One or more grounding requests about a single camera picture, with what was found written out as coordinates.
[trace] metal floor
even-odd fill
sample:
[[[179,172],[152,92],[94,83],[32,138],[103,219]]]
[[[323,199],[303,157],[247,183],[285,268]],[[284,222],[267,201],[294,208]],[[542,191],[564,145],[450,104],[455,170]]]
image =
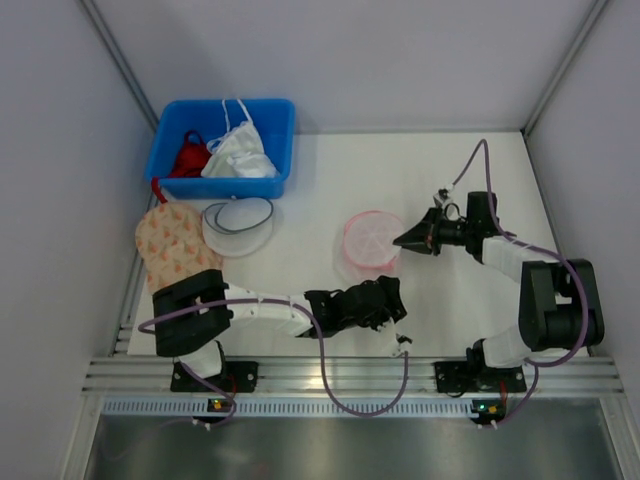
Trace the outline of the metal floor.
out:
[[[210,433],[103,416],[88,479],[622,478],[597,400],[535,400],[498,431],[466,419],[241,418]],[[115,455],[131,448],[119,461]]]

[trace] oven mitt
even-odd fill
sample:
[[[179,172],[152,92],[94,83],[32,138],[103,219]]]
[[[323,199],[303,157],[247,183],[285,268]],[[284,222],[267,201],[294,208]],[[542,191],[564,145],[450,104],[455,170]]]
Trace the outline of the oven mitt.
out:
[[[204,243],[200,213],[182,203],[149,210],[136,228],[136,246],[151,295],[203,270],[222,269],[222,257]]]

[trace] white face mask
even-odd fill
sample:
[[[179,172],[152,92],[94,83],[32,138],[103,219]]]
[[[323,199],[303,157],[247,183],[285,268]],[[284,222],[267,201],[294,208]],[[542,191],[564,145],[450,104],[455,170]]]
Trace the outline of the white face mask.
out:
[[[200,175],[203,177],[231,176],[224,172],[228,171],[225,165],[230,165],[239,177],[275,177],[278,172],[264,153],[260,134],[253,125],[251,115],[242,100],[238,99],[238,103],[247,119],[231,130],[226,100],[222,101],[227,133],[207,143],[211,158]]]

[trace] blue storage box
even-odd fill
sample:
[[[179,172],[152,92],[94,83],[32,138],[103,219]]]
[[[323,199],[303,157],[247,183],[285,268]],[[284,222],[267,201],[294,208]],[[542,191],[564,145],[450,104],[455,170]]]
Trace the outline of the blue storage box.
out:
[[[167,105],[151,148],[147,181],[159,184],[175,198],[279,198],[291,172],[295,107],[285,99],[243,100],[262,138],[266,155],[278,170],[275,178],[165,178],[171,173],[184,134],[196,130],[205,142],[226,131],[222,100],[179,100]],[[246,120],[237,100],[227,100],[231,128]]]

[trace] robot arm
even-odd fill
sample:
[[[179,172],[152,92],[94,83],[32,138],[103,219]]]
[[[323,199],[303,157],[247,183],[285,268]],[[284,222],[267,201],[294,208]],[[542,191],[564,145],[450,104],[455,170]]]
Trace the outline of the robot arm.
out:
[[[400,281],[385,276],[345,291],[311,290],[282,296],[260,294],[225,283],[222,272],[206,270],[153,295],[156,317],[215,301],[225,304],[196,309],[157,323],[154,332],[157,355],[177,357],[198,376],[210,378],[224,372],[224,354],[216,338],[231,326],[260,325],[292,337],[317,338],[310,319],[294,305],[313,314],[323,337],[332,337],[352,327],[379,330],[407,314],[400,299]],[[397,336],[396,340],[398,345],[411,343],[406,337]]]
[[[497,205],[497,198],[492,195]],[[440,254],[443,245],[464,246],[478,262],[520,283],[518,324],[479,340],[468,356],[485,367],[512,368],[522,365],[531,352],[571,349],[579,338],[582,312],[578,290],[566,268],[499,236],[487,192],[469,193],[466,217],[456,220],[447,218],[455,206],[447,189],[440,190],[435,199],[436,207],[398,237],[396,245],[434,256]],[[589,328],[583,346],[597,345],[604,337],[604,323],[593,267],[586,260],[570,263],[580,277],[589,305]]]

